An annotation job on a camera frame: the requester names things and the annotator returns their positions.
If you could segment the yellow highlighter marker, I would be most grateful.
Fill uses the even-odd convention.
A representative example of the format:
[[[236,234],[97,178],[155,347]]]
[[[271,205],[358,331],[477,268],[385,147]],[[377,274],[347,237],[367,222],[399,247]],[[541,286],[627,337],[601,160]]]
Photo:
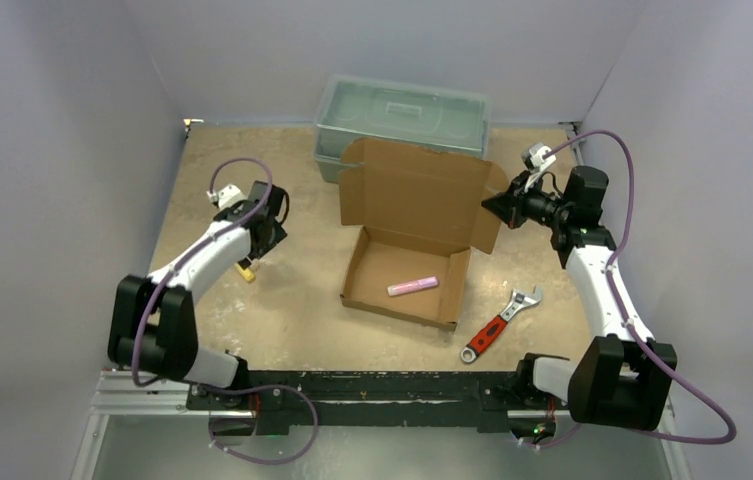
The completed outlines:
[[[256,279],[255,273],[252,271],[252,269],[249,266],[243,266],[240,263],[238,263],[235,265],[235,267],[238,274],[242,277],[242,279],[247,284],[251,284],[255,281]]]

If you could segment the brown cardboard box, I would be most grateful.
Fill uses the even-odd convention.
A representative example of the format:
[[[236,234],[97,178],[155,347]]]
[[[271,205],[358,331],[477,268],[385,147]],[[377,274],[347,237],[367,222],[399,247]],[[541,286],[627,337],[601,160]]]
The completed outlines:
[[[359,234],[343,306],[446,331],[456,329],[473,251],[493,252],[501,222],[481,202],[509,180],[486,160],[376,138],[342,153],[340,222]],[[439,286],[389,297],[389,285],[436,276]]]

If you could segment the purple highlighter marker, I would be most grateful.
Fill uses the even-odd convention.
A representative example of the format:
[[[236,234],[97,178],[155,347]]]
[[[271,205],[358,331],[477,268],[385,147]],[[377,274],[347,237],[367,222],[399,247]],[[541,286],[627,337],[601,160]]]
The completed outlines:
[[[417,280],[389,285],[386,292],[389,297],[397,297],[416,293],[419,291],[433,289],[439,286],[439,280],[436,276],[429,276]]]

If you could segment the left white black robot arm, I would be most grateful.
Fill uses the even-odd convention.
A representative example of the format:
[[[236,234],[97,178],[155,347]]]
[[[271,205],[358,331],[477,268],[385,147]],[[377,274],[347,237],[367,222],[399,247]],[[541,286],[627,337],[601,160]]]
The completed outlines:
[[[248,363],[201,346],[195,307],[224,273],[237,269],[248,276],[286,238],[290,196],[256,181],[248,194],[228,185],[212,203],[216,215],[187,250],[145,277],[128,275],[118,283],[107,356],[135,373],[209,386],[224,408],[236,409],[249,399]]]

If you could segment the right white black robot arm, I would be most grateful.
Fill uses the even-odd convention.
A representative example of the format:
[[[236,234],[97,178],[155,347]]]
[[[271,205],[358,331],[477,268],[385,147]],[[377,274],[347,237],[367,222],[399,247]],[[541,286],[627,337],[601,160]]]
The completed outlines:
[[[677,365],[675,349],[654,339],[638,319],[613,256],[617,245],[600,222],[607,175],[571,169],[560,196],[530,184],[522,172],[483,208],[511,229],[531,220],[550,228],[551,245],[579,294],[593,336],[579,361],[529,353],[518,363],[513,392],[528,407],[551,395],[578,423],[653,431],[662,417]]]

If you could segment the translucent green plastic toolbox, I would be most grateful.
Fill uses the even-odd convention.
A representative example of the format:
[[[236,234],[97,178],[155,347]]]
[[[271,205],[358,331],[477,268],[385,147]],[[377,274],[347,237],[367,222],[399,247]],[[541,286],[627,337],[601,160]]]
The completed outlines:
[[[490,119],[483,94],[335,75],[315,117],[313,155],[322,180],[333,184],[347,168],[343,151],[363,137],[484,158]]]

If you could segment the red handled adjustable wrench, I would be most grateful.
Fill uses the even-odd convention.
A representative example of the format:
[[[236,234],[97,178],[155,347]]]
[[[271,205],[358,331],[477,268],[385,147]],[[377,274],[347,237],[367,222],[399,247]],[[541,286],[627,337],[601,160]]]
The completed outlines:
[[[542,299],[543,290],[540,285],[535,285],[530,293],[513,289],[502,311],[481,328],[460,351],[460,360],[464,364],[474,363],[491,347],[518,313],[536,306]]]

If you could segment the black metal base rail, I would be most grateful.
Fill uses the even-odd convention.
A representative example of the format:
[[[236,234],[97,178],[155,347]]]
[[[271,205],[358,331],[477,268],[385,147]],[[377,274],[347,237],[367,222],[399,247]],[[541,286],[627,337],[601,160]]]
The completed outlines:
[[[500,433],[520,428],[531,417],[544,416],[546,409],[571,417],[567,403],[550,394],[517,393],[516,370],[253,370],[249,371],[250,386],[243,390],[173,380],[138,388],[129,373],[116,371],[100,378],[93,406],[112,415],[255,419],[260,435],[285,435],[294,426],[313,424],[473,428]]]

